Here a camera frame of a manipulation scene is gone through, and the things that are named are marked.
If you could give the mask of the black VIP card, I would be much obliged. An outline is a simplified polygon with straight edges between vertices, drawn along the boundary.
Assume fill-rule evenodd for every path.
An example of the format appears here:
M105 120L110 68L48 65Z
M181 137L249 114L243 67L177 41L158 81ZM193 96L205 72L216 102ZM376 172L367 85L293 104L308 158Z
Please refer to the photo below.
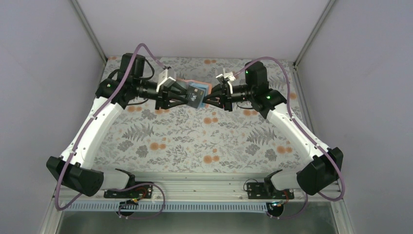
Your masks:
M195 109L204 108L205 104L203 103L203 99L206 96L206 92L207 89L204 85L190 83L186 95L188 101L187 106Z

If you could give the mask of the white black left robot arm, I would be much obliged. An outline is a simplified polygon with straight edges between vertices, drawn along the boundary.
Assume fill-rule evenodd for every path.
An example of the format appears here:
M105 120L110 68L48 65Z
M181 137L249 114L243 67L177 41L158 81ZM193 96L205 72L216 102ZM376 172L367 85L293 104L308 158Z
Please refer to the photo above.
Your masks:
M143 76L149 61L142 55L136 55L134 61L131 58L131 53L124 54L120 67L99 84L90 114L71 144L60 156L51 156L46 162L47 169L61 185L82 195L93 196L105 189L116 189L123 197L134 194L136 185L131 173L120 169L113 173L92 169L106 133L131 100L154 100L157 110L188 102L186 87L177 83L170 67L165 67L154 82L151 77Z

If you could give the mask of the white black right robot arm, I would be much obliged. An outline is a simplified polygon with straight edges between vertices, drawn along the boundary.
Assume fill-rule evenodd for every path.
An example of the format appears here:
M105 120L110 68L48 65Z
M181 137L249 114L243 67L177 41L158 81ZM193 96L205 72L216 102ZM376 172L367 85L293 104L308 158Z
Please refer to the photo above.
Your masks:
M245 75L244 85L232 84L237 73L219 72L216 77L219 84L204 97L203 103L231 112L234 103L248 101L293 144L305 166L272 173L263 189L267 197L276 198L285 189L301 189L307 195L321 194L324 188L340 179L343 152L316 137L293 113L290 97L270 88L267 69L261 61L246 63L241 72Z

